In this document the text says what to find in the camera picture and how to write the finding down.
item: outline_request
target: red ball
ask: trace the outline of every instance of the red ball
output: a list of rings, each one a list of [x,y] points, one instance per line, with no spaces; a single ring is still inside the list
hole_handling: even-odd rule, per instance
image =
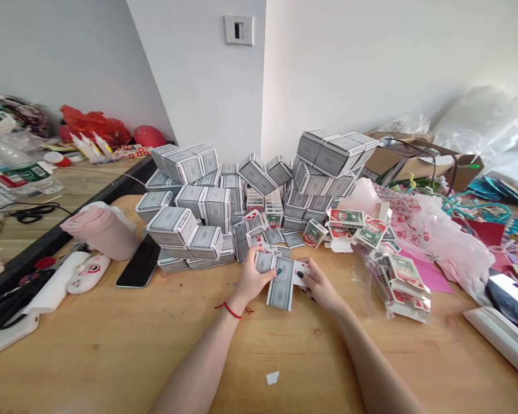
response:
[[[166,144],[165,137],[157,128],[141,125],[134,130],[134,140],[142,147],[161,147]]]

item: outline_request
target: red string bracelet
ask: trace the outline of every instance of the red string bracelet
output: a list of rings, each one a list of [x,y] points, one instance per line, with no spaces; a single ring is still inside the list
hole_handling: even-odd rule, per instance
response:
[[[234,316],[235,318],[238,318],[238,319],[241,319],[241,318],[242,318],[242,316],[238,316],[238,315],[236,315],[236,314],[232,311],[232,309],[230,309],[230,308],[228,307],[228,305],[226,304],[226,302],[222,302],[219,306],[216,306],[216,307],[215,307],[215,309],[219,309],[219,308],[221,308],[221,307],[223,307],[223,306],[224,306],[224,307],[226,308],[226,310],[227,310],[227,311],[229,311],[229,312],[232,314],[232,316]]]

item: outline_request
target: forearm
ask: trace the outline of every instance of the forearm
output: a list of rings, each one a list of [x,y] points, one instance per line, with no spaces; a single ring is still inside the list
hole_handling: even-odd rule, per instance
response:
[[[246,305],[230,298],[228,306],[241,315]],[[239,321],[225,308],[218,311],[209,329],[169,378],[150,414],[205,414],[209,410]]]
[[[368,413],[424,413],[416,396],[365,332],[351,308],[345,304],[335,314],[353,360]]]

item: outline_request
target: red plastic bag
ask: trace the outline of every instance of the red plastic bag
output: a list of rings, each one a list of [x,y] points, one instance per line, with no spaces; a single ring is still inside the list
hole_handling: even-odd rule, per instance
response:
[[[104,117],[103,112],[89,112],[85,115],[68,105],[63,105],[60,111],[69,128],[84,133],[92,140],[93,131],[105,139],[110,147],[118,147],[131,140],[131,134],[125,125],[118,119]]]

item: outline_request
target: white paper scrap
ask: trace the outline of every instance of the white paper scrap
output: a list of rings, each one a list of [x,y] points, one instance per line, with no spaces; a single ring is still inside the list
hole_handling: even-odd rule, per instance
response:
[[[278,376],[280,375],[280,371],[275,373],[270,373],[266,375],[266,382],[268,385],[273,385],[278,382]]]

